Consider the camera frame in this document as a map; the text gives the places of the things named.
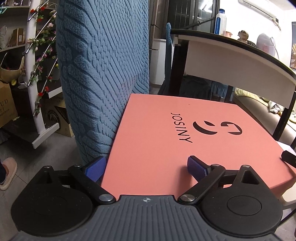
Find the pink box lid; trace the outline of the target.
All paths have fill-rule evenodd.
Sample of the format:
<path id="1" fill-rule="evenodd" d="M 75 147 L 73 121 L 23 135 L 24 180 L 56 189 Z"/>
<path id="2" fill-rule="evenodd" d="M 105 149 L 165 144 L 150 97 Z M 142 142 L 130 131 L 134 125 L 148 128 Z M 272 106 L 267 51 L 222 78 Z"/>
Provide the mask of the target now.
<path id="1" fill-rule="evenodd" d="M 282 148 L 234 104 L 132 94 L 121 119 L 102 187 L 121 195 L 180 196 L 196 184 L 187 159 L 229 170 L 250 165 L 276 196 L 295 183 Z"/>

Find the brown cardboard box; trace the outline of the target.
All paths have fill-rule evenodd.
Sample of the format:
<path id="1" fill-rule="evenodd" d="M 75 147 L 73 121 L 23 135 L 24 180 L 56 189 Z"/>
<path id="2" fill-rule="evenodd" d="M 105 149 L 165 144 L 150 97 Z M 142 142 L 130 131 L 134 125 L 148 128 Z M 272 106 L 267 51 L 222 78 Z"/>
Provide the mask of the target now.
<path id="1" fill-rule="evenodd" d="M 47 121 L 55 122 L 59 124 L 57 133 L 73 137 L 74 133 L 70 125 L 69 117 L 67 114 L 66 104 L 63 94 L 60 93 L 45 101 L 45 119 Z"/>

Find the pink slipper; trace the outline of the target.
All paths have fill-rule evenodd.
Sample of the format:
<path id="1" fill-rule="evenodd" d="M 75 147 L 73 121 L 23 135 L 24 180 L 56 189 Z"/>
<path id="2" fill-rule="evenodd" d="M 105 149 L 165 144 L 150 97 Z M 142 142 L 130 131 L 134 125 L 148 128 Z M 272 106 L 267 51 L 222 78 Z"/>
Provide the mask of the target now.
<path id="1" fill-rule="evenodd" d="M 14 158 L 9 157 L 0 162 L 1 165 L 1 181 L 0 181 L 0 189 L 5 191 L 8 189 L 10 183 L 12 182 L 16 171 L 18 169 L 18 165 Z"/>

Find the white table with black top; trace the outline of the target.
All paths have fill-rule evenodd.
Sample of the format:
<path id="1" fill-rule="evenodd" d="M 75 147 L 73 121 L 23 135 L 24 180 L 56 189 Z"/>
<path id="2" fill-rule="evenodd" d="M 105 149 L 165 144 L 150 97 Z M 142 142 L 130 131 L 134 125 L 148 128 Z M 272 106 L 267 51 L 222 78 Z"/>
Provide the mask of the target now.
<path id="1" fill-rule="evenodd" d="M 284 106 L 273 138 L 283 134 L 295 104 L 295 73 L 260 49 L 207 32 L 172 29 L 175 46 L 168 94 L 178 96 L 184 74 L 228 85 L 226 101 L 234 87 Z"/>

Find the white humidifier appliance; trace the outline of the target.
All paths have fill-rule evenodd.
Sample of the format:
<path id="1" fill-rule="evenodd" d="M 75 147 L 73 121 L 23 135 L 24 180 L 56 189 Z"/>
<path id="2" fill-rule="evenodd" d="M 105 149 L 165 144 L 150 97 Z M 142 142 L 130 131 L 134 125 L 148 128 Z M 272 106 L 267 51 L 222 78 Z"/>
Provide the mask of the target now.
<path id="1" fill-rule="evenodd" d="M 266 52 L 267 54 L 278 57 L 278 51 L 275 46 L 275 40 L 273 37 L 262 33 L 258 36 L 256 41 L 257 48 Z"/>

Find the white flower-decorated ladder shelf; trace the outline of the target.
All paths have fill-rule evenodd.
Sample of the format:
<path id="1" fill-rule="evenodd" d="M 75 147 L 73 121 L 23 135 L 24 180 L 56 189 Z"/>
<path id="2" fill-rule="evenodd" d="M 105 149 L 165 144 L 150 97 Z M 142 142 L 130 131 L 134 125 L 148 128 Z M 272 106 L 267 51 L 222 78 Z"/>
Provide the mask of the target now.
<path id="1" fill-rule="evenodd" d="M 41 30 L 37 33 L 37 20 L 39 18 L 35 16 L 39 15 L 41 8 L 45 7 L 47 3 L 48 1 L 31 1 L 26 29 L 26 50 L 24 52 L 26 64 L 26 85 L 30 100 L 31 113 L 38 133 L 37 137 L 34 138 L 34 140 L 32 141 L 32 146 L 34 149 L 36 149 L 43 141 L 45 141 L 50 135 L 52 135 L 59 127 L 57 123 L 49 128 L 45 127 L 40 107 L 41 96 L 39 96 L 37 88 L 40 73 L 39 65 L 41 63 L 36 62 L 35 48 L 37 46 L 38 36 L 46 28 L 50 20 L 48 20 L 46 24 L 44 24 L 44 26 L 41 28 Z"/>

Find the brown figurine on table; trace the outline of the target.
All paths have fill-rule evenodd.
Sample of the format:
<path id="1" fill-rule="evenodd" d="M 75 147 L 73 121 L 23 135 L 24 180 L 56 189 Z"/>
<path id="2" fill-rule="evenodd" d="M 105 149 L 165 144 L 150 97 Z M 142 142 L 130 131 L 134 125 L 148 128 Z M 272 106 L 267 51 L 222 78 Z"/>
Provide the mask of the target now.
<path id="1" fill-rule="evenodd" d="M 247 40 L 248 40 L 249 35 L 248 35 L 248 33 L 247 33 L 246 31 L 241 30 L 241 31 L 238 33 L 238 37 L 239 37 L 238 41 L 247 44 Z"/>

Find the blue fabric chair back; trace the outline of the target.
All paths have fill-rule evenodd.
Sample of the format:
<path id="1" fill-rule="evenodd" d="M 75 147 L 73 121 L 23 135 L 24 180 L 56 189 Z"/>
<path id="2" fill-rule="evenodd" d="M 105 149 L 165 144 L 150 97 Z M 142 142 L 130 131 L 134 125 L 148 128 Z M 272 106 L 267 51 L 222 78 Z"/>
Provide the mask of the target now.
<path id="1" fill-rule="evenodd" d="M 110 153 L 128 99 L 149 92 L 147 1 L 59 1 L 56 48 L 83 163 Z"/>

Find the white air conditioner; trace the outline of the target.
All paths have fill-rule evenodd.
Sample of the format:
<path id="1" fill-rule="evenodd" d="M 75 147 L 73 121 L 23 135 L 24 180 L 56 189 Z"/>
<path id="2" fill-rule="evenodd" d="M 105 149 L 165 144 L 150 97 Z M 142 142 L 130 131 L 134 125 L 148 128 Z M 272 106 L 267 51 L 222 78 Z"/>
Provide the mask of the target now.
<path id="1" fill-rule="evenodd" d="M 271 13 L 268 10 L 266 10 L 262 6 L 256 4 L 255 1 L 238 0 L 238 2 L 241 5 L 244 5 L 245 7 L 249 8 L 249 9 L 252 9 L 253 11 L 255 11 L 255 12 L 263 15 L 264 17 L 268 18 L 269 20 L 271 20 L 273 22 L 273 24 L 275 26 L 277 26 L 279 28 L 279 30 L 281 31 L 281 27 L 279 25 L 279 20 L 278 20 L 278 18 L 273 13 Z"/>

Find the clear water bottle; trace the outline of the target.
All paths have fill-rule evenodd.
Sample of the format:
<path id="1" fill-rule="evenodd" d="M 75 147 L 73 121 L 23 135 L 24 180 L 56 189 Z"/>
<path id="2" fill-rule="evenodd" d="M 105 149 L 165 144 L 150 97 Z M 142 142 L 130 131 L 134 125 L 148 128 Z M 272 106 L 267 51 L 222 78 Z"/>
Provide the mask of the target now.
<path id="1" fill-rule="evenodd" d="M 215 20 L 215 31 L 214 34 L 225 36 L 226 35 L 226 23 L 227 18 L 224 9 L 219 9 L 216 20 Z"/>

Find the black window door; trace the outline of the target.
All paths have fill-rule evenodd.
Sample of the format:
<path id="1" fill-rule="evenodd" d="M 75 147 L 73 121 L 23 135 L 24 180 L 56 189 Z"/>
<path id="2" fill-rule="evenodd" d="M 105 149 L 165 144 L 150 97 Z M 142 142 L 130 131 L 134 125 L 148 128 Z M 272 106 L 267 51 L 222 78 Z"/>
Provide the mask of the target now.
<path id="1" fill-rule="evenodd" d="M 214 19 L 194 26 L 190 30 L 214 33 L 215 18 L 218 13 L 220 1 L 216 0 L 179 0 L 169 1 L 167 22 L 172 29 L 181 29 L 197 21 L 213 17 Z"/>

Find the grey refrigerator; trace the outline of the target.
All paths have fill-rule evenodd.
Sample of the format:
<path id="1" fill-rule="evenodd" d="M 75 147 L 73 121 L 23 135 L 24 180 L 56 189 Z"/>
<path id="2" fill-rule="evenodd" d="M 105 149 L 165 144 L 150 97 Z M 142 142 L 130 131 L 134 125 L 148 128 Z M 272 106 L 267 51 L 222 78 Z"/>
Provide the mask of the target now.
<path id="1" fill-rule="evenodd" d="M 149 82 L 160 87 L 165 79 L 166 23 L 169 1 L 149 1 Z"/>

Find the dark wooden shelf unit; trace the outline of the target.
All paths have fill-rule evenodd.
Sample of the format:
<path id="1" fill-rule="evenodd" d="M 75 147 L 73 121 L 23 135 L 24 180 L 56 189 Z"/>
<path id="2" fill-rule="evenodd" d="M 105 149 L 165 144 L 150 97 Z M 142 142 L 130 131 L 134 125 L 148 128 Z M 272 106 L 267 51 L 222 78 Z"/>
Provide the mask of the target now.
<path id="1" fill-rule="evenodd" d="M 48 1 L 41 8 L 37 20 L 37 33 L 50 20 L 37 38 L 35 48 L 36 62 L 40 62 L 37 83 L 42 116 L 43 103 L 62 93 L 59 79 L 58 58 L 56 54 L 55 19 L 57 1 Z M 18 116 L 5 124 L 1 131 L 14 138 L 32 144 L 38 133 L 31 113 L 26 85 L 26 29 L 31 1 L 1 1 L 1 81 L 10 85 Z M 56 124 L 43 118 L 45 127 Z"/>

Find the blue wall painting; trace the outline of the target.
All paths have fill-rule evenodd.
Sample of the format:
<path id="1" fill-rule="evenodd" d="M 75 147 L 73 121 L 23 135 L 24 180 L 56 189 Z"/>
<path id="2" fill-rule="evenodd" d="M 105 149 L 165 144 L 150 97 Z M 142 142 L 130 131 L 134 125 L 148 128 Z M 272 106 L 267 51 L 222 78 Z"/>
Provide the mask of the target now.
<path id="1" fill-rule="evenodd" d="M 290 58 L 290 68 L 296 69 L 296 22 L 292 22 L 292 51 Z"/>

